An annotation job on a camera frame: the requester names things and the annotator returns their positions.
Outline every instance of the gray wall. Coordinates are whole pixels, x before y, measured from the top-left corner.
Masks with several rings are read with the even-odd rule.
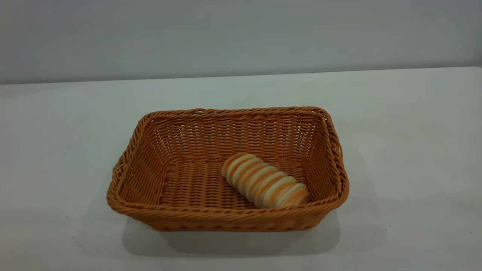
[[[0,83],[482,63],[482,0],[0,0]]]

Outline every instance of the orange woven basket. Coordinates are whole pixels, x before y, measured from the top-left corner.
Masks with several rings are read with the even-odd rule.
[[[256,209],[221,176],[257,155],[307,185],[305,205]],[[114,167],[107,202],[155,230],[288,231],[315,227],[348,196],[330,115],[321,108],[192,109],[144,116]]]

